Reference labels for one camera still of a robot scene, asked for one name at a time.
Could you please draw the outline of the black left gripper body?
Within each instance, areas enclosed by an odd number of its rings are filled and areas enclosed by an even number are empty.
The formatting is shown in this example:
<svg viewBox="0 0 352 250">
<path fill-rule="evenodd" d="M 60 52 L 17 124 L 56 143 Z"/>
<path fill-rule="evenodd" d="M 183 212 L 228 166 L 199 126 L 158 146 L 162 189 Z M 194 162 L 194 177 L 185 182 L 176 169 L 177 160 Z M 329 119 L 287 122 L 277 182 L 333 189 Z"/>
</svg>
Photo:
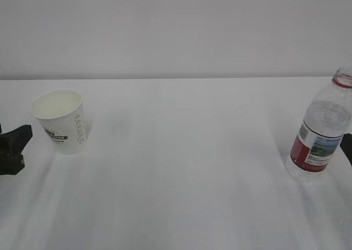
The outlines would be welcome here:
<svg viewBox="0 0 352 250">
<path fill-rule="evenodd" d="M 22 154 L 15 156 L 1 155 L 0 175 L 16 175 L 25 168 Z"/>
</svg>

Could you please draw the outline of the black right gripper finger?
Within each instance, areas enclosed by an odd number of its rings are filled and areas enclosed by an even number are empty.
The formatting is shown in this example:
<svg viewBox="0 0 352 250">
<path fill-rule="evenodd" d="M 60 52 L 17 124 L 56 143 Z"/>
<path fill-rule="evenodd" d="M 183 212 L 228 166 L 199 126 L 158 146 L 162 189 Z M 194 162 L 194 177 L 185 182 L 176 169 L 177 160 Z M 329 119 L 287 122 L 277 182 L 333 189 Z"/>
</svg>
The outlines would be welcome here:
<svg viewBox="0 0 352 250">
<path fill-rule="evenodd" d="M 344 134 L 340 143 L 340 148 L 348 159 L 349 163 L 352 165 L 352 134 Z"/>
</svg>

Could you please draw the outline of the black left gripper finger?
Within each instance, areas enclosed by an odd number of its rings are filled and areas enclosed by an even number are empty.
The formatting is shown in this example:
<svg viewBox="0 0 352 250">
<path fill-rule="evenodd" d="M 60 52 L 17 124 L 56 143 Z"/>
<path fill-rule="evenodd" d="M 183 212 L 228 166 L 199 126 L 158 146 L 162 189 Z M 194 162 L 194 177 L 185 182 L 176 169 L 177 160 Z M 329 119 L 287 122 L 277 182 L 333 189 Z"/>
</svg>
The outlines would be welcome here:
<svg viewBox="0 0 352 250">
<path fill-rule="evenodd" d="M 1 155 L 12 157 L 21 154 L 31 138 L 31 125 L 23 125 L 13 131 L 1 134 Z"/>
</svg>

